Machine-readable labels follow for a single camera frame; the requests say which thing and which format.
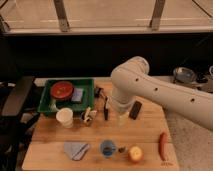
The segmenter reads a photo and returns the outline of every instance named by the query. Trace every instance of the small cup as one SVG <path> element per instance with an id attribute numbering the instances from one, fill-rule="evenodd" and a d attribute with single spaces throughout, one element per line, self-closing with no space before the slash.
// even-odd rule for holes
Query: small cup
<path id="1" fill-rule="evenodd" d="M 73 111 L 70 108 L 62 108 L 56 113 L 56 119 L 65 128 L 71 128 L 73 126 Z"/>
<path id="2" fill-rule="evenodd" d="M 129 112 L 118 114 L 117 115 L 118 125 L 119 126 L 124 125 L 127 122 L 128 118 L 129 118 Z"/>
<path id="3" fill-rule="evenodd" d="M 100 150 L 104 157 L 109 158 L 115 153 L 116 146 L 113 141 L 104 140 L 100 145 Z"/>

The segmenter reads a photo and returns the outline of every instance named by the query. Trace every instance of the black wall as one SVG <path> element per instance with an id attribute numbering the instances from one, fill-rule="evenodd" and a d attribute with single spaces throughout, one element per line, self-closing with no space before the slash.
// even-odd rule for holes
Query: black wall
<path id="1" fill-rule="evenodd" d="M 151 75 L 172 75 L 180 65 L 204 72 L 213 65 L 212 33 L 10 36 L 6 40 L 18 69 L 40 77 L 109 76 L 114 67 L 136 55 L 149 61 Z"/>
<path id="2" fill-rule="evenodd" d="M 0 33 L 0 81 L 13 81 L 19 76 L 7 40 Z"/>

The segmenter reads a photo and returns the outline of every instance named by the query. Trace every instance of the blue cup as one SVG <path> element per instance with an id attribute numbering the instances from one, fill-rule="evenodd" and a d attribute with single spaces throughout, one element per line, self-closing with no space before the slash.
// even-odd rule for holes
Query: blue cup
<path id="1" fill-rule="evenodd" d="M 109 158 L 115 153 L 116 146 L 113 141 L 104 140 L 100 145 L 100 150 L 104 157 Z"/>

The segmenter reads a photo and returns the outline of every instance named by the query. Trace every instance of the white cup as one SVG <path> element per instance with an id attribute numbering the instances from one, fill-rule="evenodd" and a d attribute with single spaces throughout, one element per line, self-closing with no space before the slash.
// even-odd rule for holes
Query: white cup
<path id="1" fill-rule="evenodd" d="M 118 114 L 118 125 L 119 126 L 122 126 L 122 125 L 124 125 L 126 122 L 127 122 L 127 120 L 128 120 L 128 118 L 129 118 L 129 112 L 127 111 L 127 112 L 125 112 L 125 113 L 122 113 L 122 114 Z"/>
<path id="2" fill-rule="evenodd" d="M 65 128 L 71 128 L 73 126 L 73 111 L 70 108 L 62 108 L 56 113 L 56 119 Z"/>

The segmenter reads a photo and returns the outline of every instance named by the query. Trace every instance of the red bowl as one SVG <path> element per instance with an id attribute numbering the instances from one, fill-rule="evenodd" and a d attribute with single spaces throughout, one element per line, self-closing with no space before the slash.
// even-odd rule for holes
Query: red bowl
<path id="1" fill-rule="evenodd" d="M 69 81 L 58 81 L 50 89 L 50 95 L 56 100 L 68 100 L 72 97 L 74 86 Z"/>

